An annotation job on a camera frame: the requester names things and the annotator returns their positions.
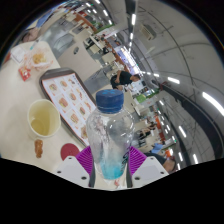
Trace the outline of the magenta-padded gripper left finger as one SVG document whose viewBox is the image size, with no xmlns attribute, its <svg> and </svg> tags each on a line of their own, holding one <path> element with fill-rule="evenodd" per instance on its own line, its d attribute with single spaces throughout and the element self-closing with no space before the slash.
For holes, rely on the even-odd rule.
<svg viewBox="0 0 224 224">
<path fill-rule="evenodd" d="M 76 156 L 67 156 L 54 174 L 81 187 L 93 188 L 96 175 L 90 147 Z"/>
</svg>

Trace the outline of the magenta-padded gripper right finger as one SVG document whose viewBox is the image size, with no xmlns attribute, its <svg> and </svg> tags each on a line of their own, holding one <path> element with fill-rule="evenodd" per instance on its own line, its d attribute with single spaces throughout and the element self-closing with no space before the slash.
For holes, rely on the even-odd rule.
<svg viewBox="0 0 224 224">
<path fill-rule="evenodd" d="M 154 157 L 147 157 L 131 147 L 128 157 L 126 181 L 128 188 L 140 188 L 168 175 L 168 172 Z"/>
</svg>

